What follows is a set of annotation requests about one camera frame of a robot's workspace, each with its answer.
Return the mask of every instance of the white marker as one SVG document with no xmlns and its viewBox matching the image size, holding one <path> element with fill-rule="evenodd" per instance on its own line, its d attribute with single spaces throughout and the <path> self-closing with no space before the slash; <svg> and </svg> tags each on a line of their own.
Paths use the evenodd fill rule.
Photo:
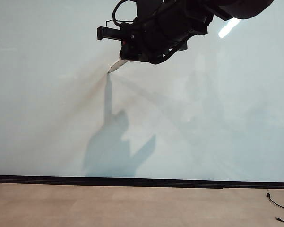
<svg viewBox="0 0 284 227">
<path fill-rule="evenodd" d="M 126 62 L 128 62 L 128 60 L 118 59 L 118 60 L 108 69 L 108 73 L 111 73 L 111 72 L 116 71 L 119 67 L 121 67 L 122 65 L 124 65 Z"/>
</svg>

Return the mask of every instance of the black baseboard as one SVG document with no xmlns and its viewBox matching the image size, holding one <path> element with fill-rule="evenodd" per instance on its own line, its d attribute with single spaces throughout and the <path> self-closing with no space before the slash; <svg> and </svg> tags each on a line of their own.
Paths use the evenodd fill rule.
<svg viewBox="0 0 284 227">
<path fill-rule="evenodd" d="M 59 177 L 0 175 L 0 183 L 81 186 L 172 187 L 172 188 L 269 188 L 284 189 L 284 182 L 203 181 L 109 177 Z"/>
</svg>

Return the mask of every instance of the floor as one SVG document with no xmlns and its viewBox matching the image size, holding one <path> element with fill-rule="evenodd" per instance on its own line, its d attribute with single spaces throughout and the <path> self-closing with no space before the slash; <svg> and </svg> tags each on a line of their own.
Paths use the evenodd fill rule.
<svg viewBox="0 0 284 227">
<path fill-rule="evenodd" d="M 284 227 L 275 216 L 262 189 L 0 184 L 0 227 Z"/>
</svg>

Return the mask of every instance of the black cable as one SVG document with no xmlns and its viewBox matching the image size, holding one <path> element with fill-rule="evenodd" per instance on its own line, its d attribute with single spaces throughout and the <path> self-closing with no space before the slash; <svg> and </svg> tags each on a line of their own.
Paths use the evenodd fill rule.
<svg viewBox="0 0 284 227">
<path fill-rule="evenodd" d="M 281 207 L 281 208 L 284 208 L 283 206 L 279 205 L 278 203 L 274 202 L 272 199 L 271 199 L 271 195 L 270 193 L 267 192 L 267 197 L 268 199 L 271 201 L 271 203 L 273 203 L 274 205 L 278 206 L 278 207 Z"/>
<path fill-rule="evenodd" d="M 278 218 L 278 217 L 275 217 L 275 219 L 276 219 L 277 221 L 280 221 L 280 222 L 283 222 L 283 223 L 284 223 L 284 220 L 281 220 L 281 219 Z"/>
<path fill-rule="evenodd" d="M 107 27 L 107 23 L 108 22 L 111 22 L 111 21 L 113 21 L 113 20 L 106 20 L 106 27 Z M 133 23 L 133 21 L 132 20 L 117 20 L 118 22 L 132 22 Z"/>
<path fill-rule="evenodd" d="M 115 6 L 113 12 L 112 12 L 112 20 L 114 22 L 114 24 L 118 27 L 121 27 L 121 24 L 118 23 L 118 20 L 115 18 L 115 13 L 117 12 L 118 8 L 120 7 L 121 4 L 123 4 L 126 1 L 134 1 L 134 0 L 121 0 L 118 2 L 118 4 Z"/>
<path fill-rule="evenodd" d="M 116 19 L 115 17 L 115 14 L 118 10 L 118 8 L 120 7 L 121 4 L 125 3 L 126 1 L 133 1 L 133 2 L 136 2 L 135 0 L 121 0 L 114 8 L 113 12 L 112 12 L 112 20 L 114 22 L 114 24 L 118 27 L 121 27 L 121 24 L 118 23 L 118 20 Z M 175 3 L 177 3 L 177 1 L 175 0 L 172 4 L 170 4 L 168 7 L 166 7 L 164 10 L 160 11 L 160 12 L 157 12 L 157 10 L 155 10 L 154 14 L 151 16 L 151 17 L 148 17 L 144 20 L 141 20 L 141 21 L 138 21 L 138 22 L 135 22 L 134 25 L 140 25 L 140 24 L 143 24 L 149 20 L 152 20 L 154 18 L 156 18 L 157 16 L 161 15 L 162 13 L 166 12 L 167 10 L 169 10 Z"/>
<path fill-rule="evenodd" d="M 180 41 L 178 44 L 176 44 L 175 47 L 173 47 L 173 49 L 171 51 L 169 51 L 164 57 L 158 59 L 158 60 L 154 60 L 154 61 L 149 61 L 151 64 L 157 65 L 160 63 L 163 63 L 164 61 L 168 60 L 172 55 L 175 54 L 175 52 L 177 52 L 184 44 L 185 42 L 187 42 L 193 35 L 189 35 L 186 38 L 184 38 L 182 41 Z"/>
</svg>

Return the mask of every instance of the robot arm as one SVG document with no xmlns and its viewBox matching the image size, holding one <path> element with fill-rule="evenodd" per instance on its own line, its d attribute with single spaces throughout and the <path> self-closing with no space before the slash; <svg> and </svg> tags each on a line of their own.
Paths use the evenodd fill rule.
<svg viewBox="0 0 284 227">
<path fill-rule="evenodd" d="M 132 24 L 119 23 L 115 13 L 126 1 L 137 5 Z M 207 34 L 216 15 L 223 20 L 248 19 L 261 13 L 273 0 L 121 0 L 112 18 L 120 30 L 99 27 L 98 40 L 121 41 L 120 58 L 160 64 L 178 50 L 187 49 L 195 35 Z"/>
</svg>

